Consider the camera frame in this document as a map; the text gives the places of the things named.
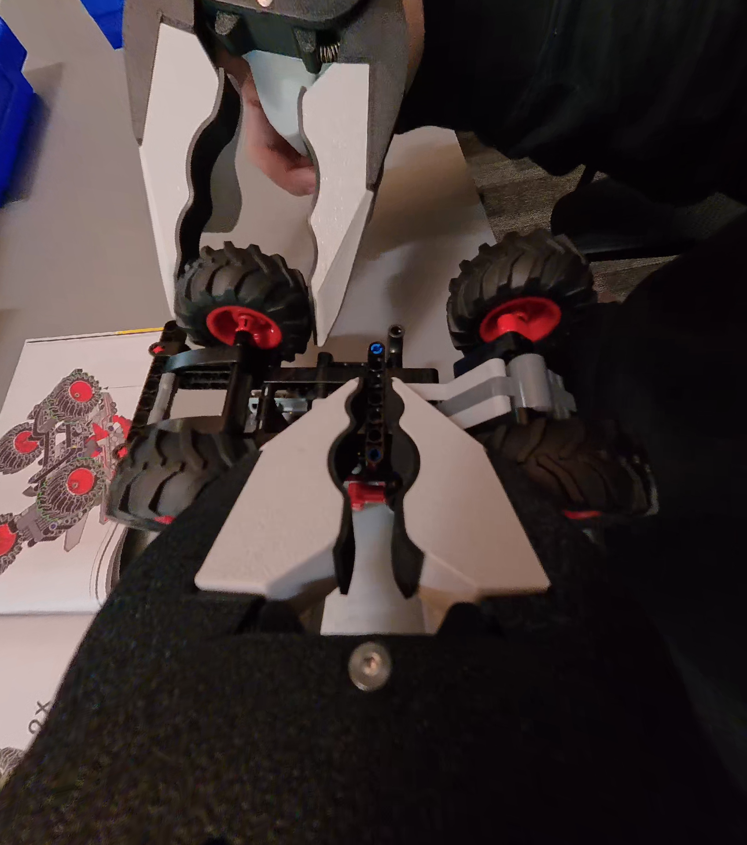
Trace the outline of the grey desk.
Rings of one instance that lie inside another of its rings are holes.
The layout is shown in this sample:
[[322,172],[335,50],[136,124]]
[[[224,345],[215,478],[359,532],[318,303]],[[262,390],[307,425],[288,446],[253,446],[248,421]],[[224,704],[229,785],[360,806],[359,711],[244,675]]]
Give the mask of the grey desk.
[[[37,95],[29,146],[0,209],[0,411],[25,342],[163,326],[169,305],[127,104],[123,51],[81,2],[0,2],[28,52]],[[238,153],[244,211],[224,240],[257,244],[308,276],[309,201],[285,195]],[[330,340],[345,359],[390,323],[407,329],[410,366],[452,375],[444,325],[450,277],[493,242],[453,132],[395,139]]]

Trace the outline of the person's black clothing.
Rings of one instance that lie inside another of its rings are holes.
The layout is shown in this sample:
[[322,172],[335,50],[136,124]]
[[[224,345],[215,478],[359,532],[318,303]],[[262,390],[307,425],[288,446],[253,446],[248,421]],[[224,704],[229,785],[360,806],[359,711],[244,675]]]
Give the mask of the person's black clothing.
[[649,459],[659,510],[611,531],[610,560],[747,797],[747,210],[586,309],[555,356],[581,416]]

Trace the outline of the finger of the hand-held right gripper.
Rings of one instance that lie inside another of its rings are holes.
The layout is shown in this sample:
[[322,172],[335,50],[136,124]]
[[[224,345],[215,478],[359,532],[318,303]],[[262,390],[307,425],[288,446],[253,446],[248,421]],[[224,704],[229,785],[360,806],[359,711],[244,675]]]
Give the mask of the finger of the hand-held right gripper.
[[309,227],[314,341],[325,345],[346,296],[373,192],[368,187],[369,66],[334,63],[300,101],[300,129],[316,170]]
[[240,97],[199,37],[158,27],[139,145],[158,267],[170,310],[175,282],[203,240],[219,244],[241,214]]

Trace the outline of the person's right forearm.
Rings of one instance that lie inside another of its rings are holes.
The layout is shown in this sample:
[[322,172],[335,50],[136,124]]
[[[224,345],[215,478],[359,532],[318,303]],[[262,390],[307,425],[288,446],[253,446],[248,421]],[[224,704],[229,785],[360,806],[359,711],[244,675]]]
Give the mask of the person's right forearm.
[[747,205],[747,1],[424,2],[395,132],[472,132],[659,202]]

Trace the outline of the person's right hand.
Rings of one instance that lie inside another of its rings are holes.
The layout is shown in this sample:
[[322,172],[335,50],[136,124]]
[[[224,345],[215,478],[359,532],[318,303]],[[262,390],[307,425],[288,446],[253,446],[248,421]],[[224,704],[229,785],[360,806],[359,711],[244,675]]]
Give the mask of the person's right hand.
[[282,137],[262,109],[252,76],[241,82],[244,143],[251,162],[271,182],[290,195],[311,196],[316,191],[313,161]]

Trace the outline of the toy monster truck chassis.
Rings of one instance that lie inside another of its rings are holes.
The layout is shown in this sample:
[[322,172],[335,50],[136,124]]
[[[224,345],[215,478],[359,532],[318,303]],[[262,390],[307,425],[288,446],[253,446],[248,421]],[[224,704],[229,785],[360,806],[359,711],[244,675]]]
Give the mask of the toy monster truck chassis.
[[583,527],[658,511],[644,449],[618,425],[578,417],[577,399],[551,369],[574,329],[599,307],[586,258],[547,230],[484,244],[449,284],[446,318],[462,358],[453,379],[403,363],[403,328],[389,328],[360,362],[319,353],[290,367],[313,334],[302,275],[258,247],[204,248],[177,280],[177,321],[152,348],[107,515],[159,532],[233,466],[301,420],[317,400],[359,380],[355,422],[344,441],[350,505],[393,507],[406,480],[394,467],[395,434],[384,420],[392,378],[523,470]]

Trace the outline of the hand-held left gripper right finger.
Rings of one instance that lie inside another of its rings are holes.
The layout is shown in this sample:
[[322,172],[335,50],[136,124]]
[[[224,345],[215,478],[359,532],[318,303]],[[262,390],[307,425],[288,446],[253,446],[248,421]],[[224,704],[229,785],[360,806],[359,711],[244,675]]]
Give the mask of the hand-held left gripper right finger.
[[482,445],[399,379],[400,429],[418,449],[403,503],[410,541],[424,555],[424,603],[476,603],[543,593],[550,580]]

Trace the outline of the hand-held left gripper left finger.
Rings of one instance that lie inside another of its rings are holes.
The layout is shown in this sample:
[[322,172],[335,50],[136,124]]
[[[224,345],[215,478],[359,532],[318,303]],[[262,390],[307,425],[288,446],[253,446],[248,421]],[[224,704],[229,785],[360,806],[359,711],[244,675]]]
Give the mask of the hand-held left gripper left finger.
[[200,590],[279,601],[348,592],[356,542],[335,453],[360,386],[349,380],[262,447],[195,576]]

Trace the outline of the open instruction booklet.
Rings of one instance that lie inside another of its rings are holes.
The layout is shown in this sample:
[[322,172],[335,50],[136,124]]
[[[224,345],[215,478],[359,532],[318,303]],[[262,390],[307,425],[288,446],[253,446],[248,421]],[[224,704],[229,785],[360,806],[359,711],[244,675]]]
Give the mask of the open instruction booklet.
[[0,789],[117,578],[105,496],[158,332],[25,342],[0,411]]

